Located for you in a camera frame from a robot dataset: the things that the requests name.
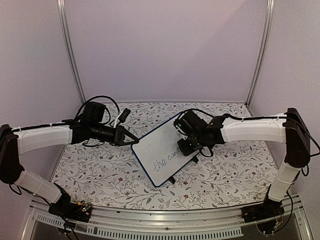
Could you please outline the small blue-framed whiteboard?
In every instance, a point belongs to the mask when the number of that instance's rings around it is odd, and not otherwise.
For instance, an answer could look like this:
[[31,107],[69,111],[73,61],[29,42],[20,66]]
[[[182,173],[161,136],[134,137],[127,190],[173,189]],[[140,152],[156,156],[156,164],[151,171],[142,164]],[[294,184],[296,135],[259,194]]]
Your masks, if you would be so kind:
[[173,176],[189,162],[197,161],[198,151],[184,156],[179,149],[178,140],[183,137],[174,127],[174,115],[130,146],[151,183],[156,187],[171,181]]

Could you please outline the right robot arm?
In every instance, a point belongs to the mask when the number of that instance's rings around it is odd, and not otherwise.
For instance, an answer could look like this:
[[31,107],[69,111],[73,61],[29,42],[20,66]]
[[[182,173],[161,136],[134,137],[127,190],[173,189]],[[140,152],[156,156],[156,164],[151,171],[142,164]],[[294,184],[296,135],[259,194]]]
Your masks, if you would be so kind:
[[288,108],[285,113],[256,117],[236,117],[225,113],[212,116],[210,122],[200,118],[197,112],[195,108],[185,110],[173,122],[183,135],[177,144],[184,156],[201,152],[204,148],[211,151],[216,145],[237,141],[265,141],[286,145],[284,160],[263,202],[241,210],[246,223],[284,214],[283,198],[313,157],[311,143],[315,140],[299,112],[295,108]]

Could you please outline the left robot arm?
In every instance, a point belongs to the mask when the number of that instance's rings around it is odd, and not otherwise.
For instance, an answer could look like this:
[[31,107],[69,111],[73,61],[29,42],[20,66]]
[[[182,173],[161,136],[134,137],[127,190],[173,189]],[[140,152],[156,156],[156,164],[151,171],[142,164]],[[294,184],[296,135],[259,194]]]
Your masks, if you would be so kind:
[[90,139],[117,147],[137,144],[139,138],[122,125],[131,111],[117,107],[115,120],[103,122],[104,114],[110,111],[97,99],[97,96],[90,98],[81,105],[73,119],[58,123],[17,128],[3,124],[0,127],[1,182],[19,196],[26,191],[43,199],[49,206],[48,212],[64,221],[70,219],[87,223],[92,214],[91,205],[85,201],[72,202],[71,196],[61,186],[25,170],[20,156],[33,150],[74,145]]

